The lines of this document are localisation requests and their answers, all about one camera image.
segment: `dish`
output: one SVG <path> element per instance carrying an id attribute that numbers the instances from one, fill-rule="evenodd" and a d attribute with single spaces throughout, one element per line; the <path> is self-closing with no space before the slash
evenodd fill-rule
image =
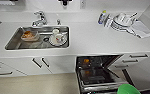
<path id="1" fill-rule="evenodd" d="M 37 41 L 39 39 L 39 34 L 37 32 L 31 32 L 31 31 L 26 31 L 22 36 L 21 39 L 23 41 Z"/>
<path id="2" fill-rule="evenodd" d="M 54 46 L 61 46 L 67 42 L 67 36 L 63 34 L 51 35 L 49 38 L 50 44 Z"/>

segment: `utensil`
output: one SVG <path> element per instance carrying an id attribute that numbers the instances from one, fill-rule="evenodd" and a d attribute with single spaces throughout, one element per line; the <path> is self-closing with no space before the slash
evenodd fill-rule
<path id="1" fill-rule="evenodd" d="M 136 15 L 137 15 L 137 13 L 133 14 L 132 16 L 130 16 L 130 18 L 132 18 L 132 17 L 134 17 L 134 16 L 136 16 Z"/>

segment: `cabinet door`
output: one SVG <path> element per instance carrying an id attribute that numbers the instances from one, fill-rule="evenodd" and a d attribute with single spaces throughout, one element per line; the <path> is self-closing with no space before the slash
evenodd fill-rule
<path id="1" fill-rule="evenodd" d="M 0 63 L 0 77 L 26 76 L 25 74 Z"/>
<path id="2" fill-rule="evenodd" d="M 123 56 L 121 56 L 117 61 L 115 61 L 115 64 L 126 64 L 126 65 L 132 65 L 136 64 L 144 59 L 147 59 L 150 57 L 150 52 L 148 53 L 126 53 Z"/>
<path id="3" fill-rule="evenodd" d="M 26 75 L 51 74 L 46 65 L 42 63 L 40 57 L 3 58 L 0 61 Z"/>
<path id="4" fill-rule="evenodd" d="M 144 59 L 150 57 L 150 52 L 146 53 L 126 53 L 122 55 L 117 61 L 115 61 L 109 69 L 121 70 L 133 66 Z"/>
<path id="5" fill-rule="evenodd" d="M 44 61 L 53 74 L 75 72 L 76 56 L 47 56 Z"/>

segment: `dishwasher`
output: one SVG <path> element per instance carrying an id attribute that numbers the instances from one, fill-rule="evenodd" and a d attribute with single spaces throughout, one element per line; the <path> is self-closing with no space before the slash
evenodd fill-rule
<path id="1" fill-rule="evenodd" d="M 76 75 L 80 94 L 116 94 L 127 81 L 108 69 L 121 55 L 78 56 Z"/>

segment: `soap dispenser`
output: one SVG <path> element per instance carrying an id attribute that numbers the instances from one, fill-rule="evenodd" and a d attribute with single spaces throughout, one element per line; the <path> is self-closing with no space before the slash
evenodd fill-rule
<path id="1" fill-rule="evenodd" d="M 67 2 L 68 2 L 68 1 L 72 1 L 72 0 L 58 0 L 58 1 L 63 1 L 63 5 L 64 5 L 64 6 L 67 6 Z"/>

